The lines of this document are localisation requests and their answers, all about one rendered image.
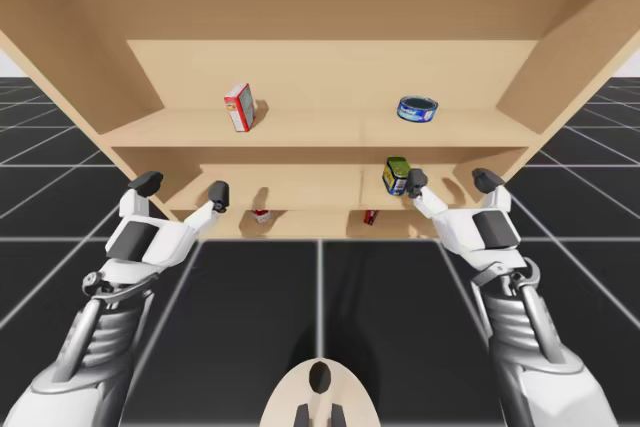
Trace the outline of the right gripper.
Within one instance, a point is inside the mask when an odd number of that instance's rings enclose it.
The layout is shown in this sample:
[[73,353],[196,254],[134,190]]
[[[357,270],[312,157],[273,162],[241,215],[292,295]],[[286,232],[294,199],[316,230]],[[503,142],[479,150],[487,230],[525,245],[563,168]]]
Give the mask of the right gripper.
[[512,197],[504,180],[486,168],[472,171],[474,185],[483,194],[481,209],[451,209],[428,186],[420,168],[409,170],[405,191],[414,207],[435,226],[443,246],[458,255],[515,249],[521,242],[509,213]]

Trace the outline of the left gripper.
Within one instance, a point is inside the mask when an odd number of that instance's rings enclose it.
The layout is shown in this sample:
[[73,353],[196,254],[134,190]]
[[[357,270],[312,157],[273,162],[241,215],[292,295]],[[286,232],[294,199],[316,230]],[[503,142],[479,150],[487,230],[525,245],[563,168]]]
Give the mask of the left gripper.
[[180,264],[196,237],[214,227],[230,205],[229,184],[216,180],[207,201],[184,223],[148,217],[149,198],[158,192],[163,178],[161,172],[148,171],[129,182],[119,201],[123,219],[105,246],[105,277],[148,277]]

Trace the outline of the green and blue rectangular can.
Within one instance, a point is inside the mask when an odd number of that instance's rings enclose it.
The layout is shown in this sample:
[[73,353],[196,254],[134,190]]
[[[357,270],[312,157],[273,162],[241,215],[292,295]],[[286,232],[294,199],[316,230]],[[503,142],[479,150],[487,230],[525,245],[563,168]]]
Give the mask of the green and blue rectangular can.
[[402,196],[405,192],[410,164],[404,157],[393,156],[386,159],[382,180],[387,192],[392,196]]

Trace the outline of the blue flat can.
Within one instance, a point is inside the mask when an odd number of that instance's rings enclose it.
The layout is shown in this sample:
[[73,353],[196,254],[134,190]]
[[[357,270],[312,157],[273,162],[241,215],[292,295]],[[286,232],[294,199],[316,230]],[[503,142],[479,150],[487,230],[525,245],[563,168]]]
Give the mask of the blue flat can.
[[409,122],[427,123],[433,120],[438,102],[421,96],[405,96],[400,99],[397,115]]

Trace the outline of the red and white carton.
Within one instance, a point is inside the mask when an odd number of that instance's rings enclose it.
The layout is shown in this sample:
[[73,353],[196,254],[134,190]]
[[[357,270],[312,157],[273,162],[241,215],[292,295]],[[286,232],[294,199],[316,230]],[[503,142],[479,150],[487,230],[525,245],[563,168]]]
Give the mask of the red and white carton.
[[256,111],[249,84],[236,85],[224,96],[224,102],[235,130],[250,131],[256,118]]

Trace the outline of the pale wooden shelf unit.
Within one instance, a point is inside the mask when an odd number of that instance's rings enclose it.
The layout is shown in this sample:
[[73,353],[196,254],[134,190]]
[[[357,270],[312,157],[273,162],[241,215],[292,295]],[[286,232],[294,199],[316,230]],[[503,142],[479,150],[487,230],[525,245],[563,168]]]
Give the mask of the pale wooden shelf unit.
[[0,49],[127,176],[163,173],[167,217],[230,184],[226,238],[430,236],[388,157],[474,206],[475,168],[512,178],[638,48],[640,0],[0,0]]

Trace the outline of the tan robot part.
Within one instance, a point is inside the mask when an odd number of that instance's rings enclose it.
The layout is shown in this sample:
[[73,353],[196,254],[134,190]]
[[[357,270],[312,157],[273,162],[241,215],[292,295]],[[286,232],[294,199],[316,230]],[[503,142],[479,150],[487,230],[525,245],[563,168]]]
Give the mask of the tan robot part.
[[327,358],[304,361],[279,381],[259,427],[381,427],[360,380]]

